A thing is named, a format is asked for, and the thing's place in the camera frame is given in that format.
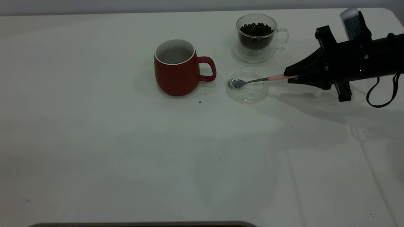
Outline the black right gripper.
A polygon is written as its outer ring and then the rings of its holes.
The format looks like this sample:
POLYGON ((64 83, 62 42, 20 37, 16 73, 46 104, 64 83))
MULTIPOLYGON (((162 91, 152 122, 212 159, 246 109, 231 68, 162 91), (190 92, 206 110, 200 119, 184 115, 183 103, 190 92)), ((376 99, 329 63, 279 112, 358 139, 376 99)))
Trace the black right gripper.
POLYGON ((372 79, 390 74, 390 35, 372 40, 365 36, 357 40, 337 43, 329 26, 315 32, 320 47, 300 62, 288 66, 284 76, 289 84, 303 84, 323 90, 334 84, 342 101, 349 101, 352 92, 349 82, 372 79))

